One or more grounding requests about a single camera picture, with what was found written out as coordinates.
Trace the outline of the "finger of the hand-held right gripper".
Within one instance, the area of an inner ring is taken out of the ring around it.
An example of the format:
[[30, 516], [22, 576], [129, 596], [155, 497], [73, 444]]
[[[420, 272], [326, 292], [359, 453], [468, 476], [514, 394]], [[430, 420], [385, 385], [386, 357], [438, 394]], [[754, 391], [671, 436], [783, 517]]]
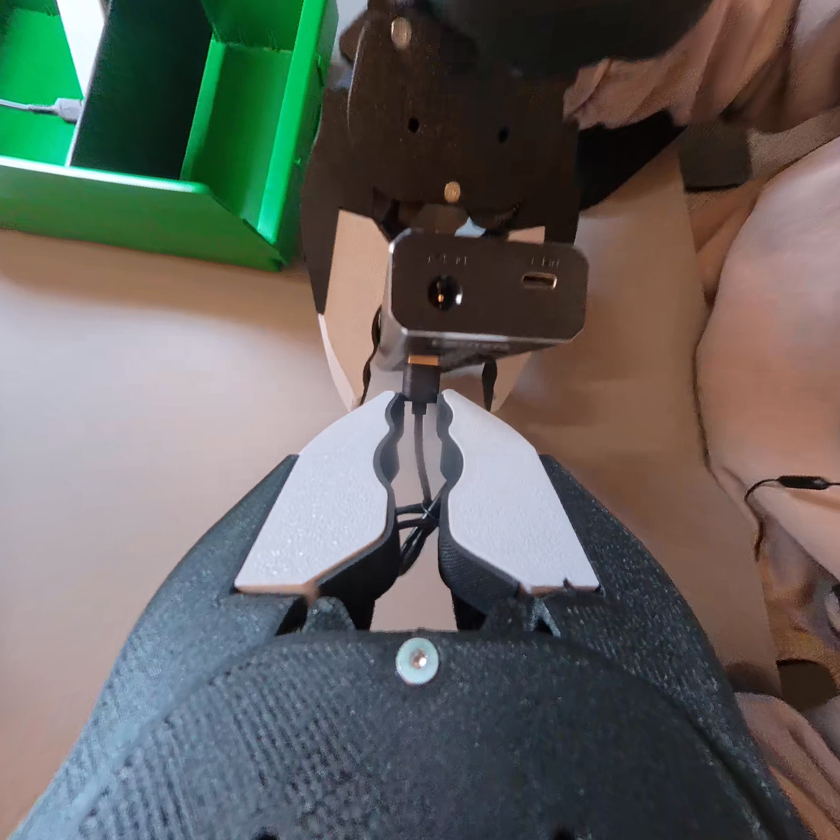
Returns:
[[322, 346], [345, 408], [362, 402], [363, 372], [373, 352], [372, 325], [385, 292], [389, 239], [373, 219], [339, 211], [324, 312]]
[[482, 401], [487, 411], [494, 413], [501, 408], [530, 357], [530, 353], [519, 353], [483, 364]]

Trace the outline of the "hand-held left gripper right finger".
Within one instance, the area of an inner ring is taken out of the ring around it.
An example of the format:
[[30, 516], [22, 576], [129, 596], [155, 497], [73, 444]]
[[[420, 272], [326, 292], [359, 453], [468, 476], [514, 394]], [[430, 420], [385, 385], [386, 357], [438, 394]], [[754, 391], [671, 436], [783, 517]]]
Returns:
[[454, 390], [438, 399], [438, 571], [459, 631], [511, 604], [601, 596], [601, 583], [538, 451]]

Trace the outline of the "black bin divider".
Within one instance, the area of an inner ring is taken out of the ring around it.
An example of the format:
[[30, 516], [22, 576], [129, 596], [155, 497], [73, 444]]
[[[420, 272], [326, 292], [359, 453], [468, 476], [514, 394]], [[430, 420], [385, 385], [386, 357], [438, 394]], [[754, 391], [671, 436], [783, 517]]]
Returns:
[[178, 181], [213, 30], [200, 1], [112, 1], [68, 165]]

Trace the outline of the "green plastic bin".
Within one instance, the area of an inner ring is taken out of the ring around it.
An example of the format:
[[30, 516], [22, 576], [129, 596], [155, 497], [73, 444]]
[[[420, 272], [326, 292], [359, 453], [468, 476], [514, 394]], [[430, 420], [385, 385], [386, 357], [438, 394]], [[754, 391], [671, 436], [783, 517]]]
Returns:
[[2, 228], [258, 270], [296, 258], [337, 4], [202, 3], [213, 34], [173, 181], [68, 165], [100, 42], [83, 91], [59, 3], [2, 2], [2, 100], [80, 104], [72, 121], [2, 107]]

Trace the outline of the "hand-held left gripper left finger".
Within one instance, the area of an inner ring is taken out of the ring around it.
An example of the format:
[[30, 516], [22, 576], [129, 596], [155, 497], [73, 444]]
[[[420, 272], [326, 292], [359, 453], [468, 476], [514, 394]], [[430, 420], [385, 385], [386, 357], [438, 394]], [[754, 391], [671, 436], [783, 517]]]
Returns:
[[294, 459], [235, 589], [332, 597], [369, 629], [400, 564], [392, 484], [403, 429], [403, 397], [384, 392], [316, 436]]

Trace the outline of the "black usb hub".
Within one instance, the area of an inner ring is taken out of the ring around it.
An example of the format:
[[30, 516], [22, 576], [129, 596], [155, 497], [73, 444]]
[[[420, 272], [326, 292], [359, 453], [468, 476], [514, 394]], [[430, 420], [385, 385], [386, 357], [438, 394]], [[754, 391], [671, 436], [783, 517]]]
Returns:
[[374, 362], [451, 372], [569, 342], [588, 276], [572, 245], [406, 231], [389, 248]]

